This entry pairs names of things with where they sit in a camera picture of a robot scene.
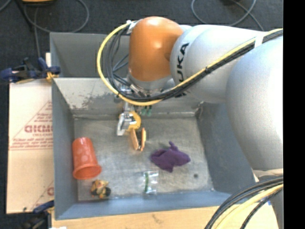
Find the cardboard sheet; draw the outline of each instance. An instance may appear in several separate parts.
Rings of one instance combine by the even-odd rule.
[[[51,84],[10,84],[6,212],[31,212],[54,197]]]

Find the clear plastic object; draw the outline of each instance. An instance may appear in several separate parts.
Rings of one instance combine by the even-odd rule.
[[[143,172],[144,194],[157,194],[159,171]]]

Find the yellow cable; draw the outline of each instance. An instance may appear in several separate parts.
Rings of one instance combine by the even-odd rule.
[[[130,104],[133,104],[133,105],[139,105],[139,106],[146,106],[146,105],[152,105],[152,104],[156,104],[158,102],[161,101],[160,100],[154,100],[154,101],[149,101],[149,102],[145,102],[145,103],[142,103],[142,102],[137,102],[137,101],[133,101],[131,99],[128,99],[124,96],[122,96],[121,94],[119,94],[119,92],[117,90],[115,90],[111,84],[105,79],[103,73],[102,73],[102,68],[101,68],[101,55],[102,55],[102,51],[106,45],[106,43],[110,40],[110,38],[115,35],[117,32],[119,32],[120,30],[124,29],[126,26],[129,26],[130,23],[126,23],[124,25],[121,25],[120,27],[116,28],[115,30],[113,30],[106,38],[105,40],[102,42],[100,48],[99,48],[99,51],[98,51],[98,54],[97,54],[97,70],[98,70],[98,73],[100,75],[100,78],[102,79],[102,81],[105,83],[105,85],[117,96],[119,96],[121,99],[123,99],[124,101],[130,103]]]
[[[162,99],[158,99],[158,100],[152,100],[152,101],[148,101],[148,102],[138,102],[135,100],[131,100],[129,98],[124,97],[123,95],[121,95],[117,90],[115,90],[112,85],[106,80],[106,78],[104,77],[103,73],[102,73],[102,68],[101,68],[101,55],[102,55],[102,51],[106,45],[106,43],[110,40],[110,38],[115,35],[117,32],[119,32],[120,30],[124,29],[125,27],[129,26],[131,23],[126,23],[124,25],[121,25],[119,27],[117,27],[115,30],[113,30],[102,42],[98,54],[97,54],[97,70],[98,73],[100,75],[101,80],[105,83],[105,85],[117,96],[119,96],[121,99],[123,99],[124,101],[133,104],[133,105],[138,105],[138,106],[149,106],[149,105],[153,105],[156,104],[160,101],[162,101]],[[275,29],[272,31],[269,31],[266,33],[266,35],[269,35],[271,33],[274,33],[276,31],[280,31],[282,29]],[[224,56],[220,57],[219,59],[217,59],[216,61],[212,62],[211,64],[209,64],[207,67],[201,69],[199,72],[195,73],[194,75],[190,76],[189,78],[187,78],[186,80],[184,80],[183,82],[179,83],[178,85],[176,85],[175,87],[173,87],[171,90],[174,90],[186,83],[188,83],[189,81],[191,81],[192,79],[194,79],[196,76],[198,76],[199,74],[201,74],[202,72],[204,72],[206,69],[209,69],[211,67],[213,67],[215,64],[217,64],[218,62],[220,62],[221,60],[225,59],[226,57],[234,54],[235,52],[237,52],[238,50],[240,50],[241,48],[245,47],[246,45],[249,45],[251,43],[255,42],[255,38],[252,38],[248,41],[246,41],[245,43],[241,44],[240,46],[237,46],[236,48],[230,50],[228,53],[226,53]]]
[[[275,186],[273,188],[270,188],[266,191],[263,191],[259,194],[257,194],[256,196],[254,196],[253,198],[250,198],[249,200],[247,200],[246,202],[244,202],[243,204],[239,205],[237,208],[233,209],[229,214],[227,214],[221,221],[220,223],[217,225],[217,227],[215,229],[222,229],[225,228],[226,224],[228,223],[228,221],[235,216],[236,214],[240,213],[241,211],[245,210],[246,208],[248,208],[249,206],[251,206],[252,204],[256,203],[257,201],[265,198],[268,195],[271,195],[272,193],[276,192],[277,190],[281,189],[284,185],[278,185]]]

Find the cable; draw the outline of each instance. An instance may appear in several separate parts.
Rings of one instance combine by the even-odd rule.
[[[240,227],[240,229],[245,229],[247,224],[249,223],[250,219],[253,217],[253,215],[266,203],[268,202],[272,197],[274,197],[275,195],[277,195],[280,191],[282,191],[282,189],[279,189],[278,191],[274,192],[273,194],[267,196],[266,198],[264,198],[261,202],[258,203],[257,206],[255,206],[255,208],[251,211],[251,213],[247,216],[247,218],[244,220],[242,226]]]
[[[284,183],[284,177],[278,176],[274,178],[269,178],[263,181],[259,181],[252,185],[247,186],[246,188],[236,192],[231,195],[225,202],[214,213],[210,221],[207,223],[205,229],[211,229],[213,224],[224,214],[231,206],[238,203],[239,201],[253,195],[259,194],[261,191],[266,189],[271,189],[275,186],[282,185]]]
[[[252,204],[256,203],[257,201],[265,198],[266,196],[269,196],[271,194],[273,194],[274,192],[277,192],[279,189],[282,189],[284,185],[278,185],[275,186],[273,188],[270,188],[266,191],[263,191],[259,194],[257,194],[256,196],[254,196],[253,198],[250,198],[249,200],[247,200],[246,202],[244,202],[243,204],[241,204],[240,206],[238,206],[237,208],[233,209],[228,215],[226,215],[221,222],[217,225],[216,229],[222,229],[225,228],[225,225],[228,223],[228,221],[236,214],[238,214],[239,212],[245,210],[246,208],[248,208],[249,206],[251,206]]]
[[[0,12],[2,12],[2,10],[4,10],[8,5],[9,3],[11,2],[12,0],[7,0],[1,7],[0,7]]]
[[[69,32],[71,32],[71,33],[78,32],[78,31],[82,30],[82,29],[86,26],[86,24],[88,23],[88,21],[89,21],[89,16],[90,16],[90,12],[89,12],[89,9],[88,9],[87,5],[86,5],[82,0],[77,0],[77,1],[85,8],[87,16],[86,16],[85,22],[84,22],[79,28],[77,28],[77,29],[75,29],[75,30],[73,30],[73,31],[69,31]],[[26,9],[26,8],[27,8],[27,6],[24,7],[25,15],[26,15],[27,19],[29,20],[29,22],[30,22],[33,26],[35,26],[35,27],[37,27],[38,29],[40,29],[40,30],[42,30],[42,31],[44,31],[44,32],[47,32],[47,33],[52,32],[52,31],[50,31],[50,30],[48,30],[48,29],[45,29],[45,28],[39,26],[39,25],[36,24],[35,22],[33,22],[33,21],[29,18],[28,14],[27,14],[27,9]]]
[[[71,32],[71,33],[75,33],[75,32],[78,32],[78,31],[82,30],[82,29],[86,26],[86,24],[88,23],[88,21],[89,21],[89,16],[90,16],[90,12],[89,12],[89,9],[88,9],[87,5],[86,5],[82,0],[77,0],[77,1],[85,8],[87,16],[86,16],[85,22],[84,22],[79,28],[77,28],[77,29],[75,29],[75,30],[73,30],[73,31],[69,31],[69,32]],[[52,32],[52,31],[51,31],[51,30],[48,30],[48,29],[45,29],[45,28],[39,26],[39,25],[36,23],[38,9],[39,9],[39,7],[36,8],[36,11],[35,11],[35,14],[34,14],[34,21],[32,21],[32,20],[29,18],[28,14],[27,14],[27,5],[24,6],[24,14],[25,14],[26,18],[27,18],[27,20],[29,21],[29,23],[32,24],[32,25],[34,26],[34,34],[35,34],[35,42],[36,42],[36,48],[37,48],[37,55],[38,55],[38,57],[40,57],[40,56],[41,56],[41,53],[40,53],[40,47],[39,47],[39,40],[38,40],[37,29],[40,29],[41,31],[44,31],[44,32],[46,32],[46,33],[50,33],[50,32]]]
[[[106,86],[114,94],[116,94],[118,97],[122,98],[126,102],[129,102],[130,104],[139,105],[139,106],[153,105],[153,104],[156,104],[156,103],[158,103],[162,100],[169,99],[171,97],[175,97],[175,96],[180,95],[182,92],[184,92],[186,89],[188,89],[189,87],[194,85],[196,82],[198,82],[200,79],[202,79],[206,75],[210,74],[211,72],[218,69],[219,67],[225,65],[229,61],[234,60],[234,59],[240,57],[241,55],[247,53],[251,49],[253,49],[254,44],[255,44],[255,38],[252,38],[252,39],[248,40],[247,42],[243,43],[242,45],[240,45],[240,46],[232,49],[231,51],[229,51],[227,54],[225,54],[223,57],[219,58],[217,61],[209,64],[207,67],[203,68],[198,73],[192,75],[191,77],[189,77],[185,81],[176,85],[175,87],[173,87],[169,91],[163,92],[163,93],[155,95],[155,96],[147,96],[147,97],[140,97],[140,98],[135,97],[135,96],[128,96],[127,97],[127,95],[123,91],[120,91],[116,86],[114,86],[112,84],[112,79],[111,78],[109,79],[109,81],[110,81],[110,83],[109,83],[106,80],[106,78],[104,77],[104,75],[102,73],[102,69],[101,69],[101,54],[102,54],[102,51],[103,51],[106,43],[111,39],[111,37],[114,36],[118,32],[121,33],[121,31],[125,30],[129,25],[130,25],[130,23],[127,23],[127,24],[121,25],[120,27],[116,28],[102,42],[102,44],[99,48],[99,51],[98,51],[98,55],[97,55],[97,69],[98,69],[98,73],[99,73],[100,78],[102,79],[102,81],[106,84]],[[276,29],[276,30],[266,32],[266,35],[265,35],[265,38],[264,38],[263,42],[266,42],[266,41],[274,38],[275,36],[279,36],[282,33],[283,33],[283,29]],[[110,74],[110,68],[109,68],[108,65],[106,65],[106,71],[108,71],[107,74]]]
[[[194,3],[196,2],[197,0],[192,0],[192,3],[191,3],[191,9],[192,9],[192,13],[194,14],[194,16],[197,18],[197,20],[199,20],[201,23],[203,24],[208,24],[207,22],[205,22],[204,20],[202,20],[198,15],[197,13],[195,12],[195,9],[194,9]],[[256,4],[256,0],[253,0],[252,1],[252,4],[250,6],[249,9],[245,8],[242,4],[234,1],[234,0],[229,0],[233,3],[235,3],[237,6],[239,6],[240,8],[242,8],[244,11],[246,11],[246,14],[243,15],[240,19],[238,19],[236,22],[232,23],[232,24],[229,24],[228,26],[235,26],[237,24],[239,24],[240,22],[242,22],[248,15],[251,16],[251,18],[257,23],[257,25],[260,27],[260,29],[262,31],[264,31],[263,27],[261,26],[261,24],[258,22],[258,20],[251,14],[251,11],[254,7],[254,5]]]

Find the bin floor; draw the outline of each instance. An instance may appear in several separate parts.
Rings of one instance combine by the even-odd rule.
[[[140,152],[131,147],[129,136],[117,136],[118,120],[75,118],[75,138],[91,138],[102,172],[92,179],[78,181],[79,201],[93,200],[90,195],[92,181],[109,181],[110,198],[141,196],[144,190],[145,171],[159,171],[157,193],[210,190],[213,188],[204,156],[204,149],[195,117],[143,118],[148,138]],[[173,172],[158,168],[150,161],[150,155],[168,148],[172,141],[191,161]]]

